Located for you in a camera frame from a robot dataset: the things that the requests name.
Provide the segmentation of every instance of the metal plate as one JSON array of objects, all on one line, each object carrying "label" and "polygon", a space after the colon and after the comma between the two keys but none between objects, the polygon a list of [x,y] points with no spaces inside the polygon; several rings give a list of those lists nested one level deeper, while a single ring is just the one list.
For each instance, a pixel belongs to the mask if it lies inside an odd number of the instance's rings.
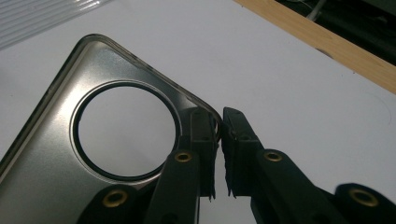
[{"label": "metal plate", "polygon": [[82,38],[0,164],[2,223],[75,223],[100,190],[112,184],[140,189],[161,174],[117,176],[95,167],[78,141],[84,106],[117,86],[150,91],[168,107],[177,134],[190,134],[190,112],[205,102],[102,35]]}]

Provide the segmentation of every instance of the wooden edge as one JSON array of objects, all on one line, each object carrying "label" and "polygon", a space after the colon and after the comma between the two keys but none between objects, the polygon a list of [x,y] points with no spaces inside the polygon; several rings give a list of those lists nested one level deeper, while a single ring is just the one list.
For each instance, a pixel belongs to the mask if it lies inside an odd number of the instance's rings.
[{"label": "wooden edge", "polygon": [[234,1],[396,94],[396,66],[315,24],[275,0]]}]

